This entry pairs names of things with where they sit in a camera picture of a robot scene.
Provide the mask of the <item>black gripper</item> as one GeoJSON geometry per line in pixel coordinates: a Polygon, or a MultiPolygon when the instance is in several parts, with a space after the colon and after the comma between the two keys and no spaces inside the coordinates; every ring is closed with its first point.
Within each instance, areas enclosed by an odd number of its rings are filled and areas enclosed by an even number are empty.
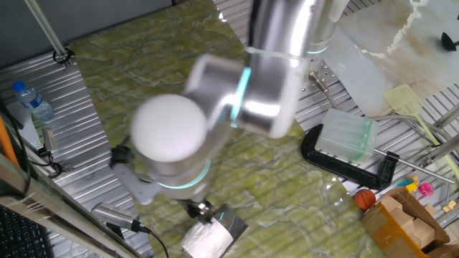
{"type": "Polygon", "coordinates": [[[207,200],[203,200],[203,202],[198,203],[190,199],[179,199],[179,203],[191,218],[198,218],[198,220],[203,224],[208,224],[211,222],[214,207],[207,200]]]}

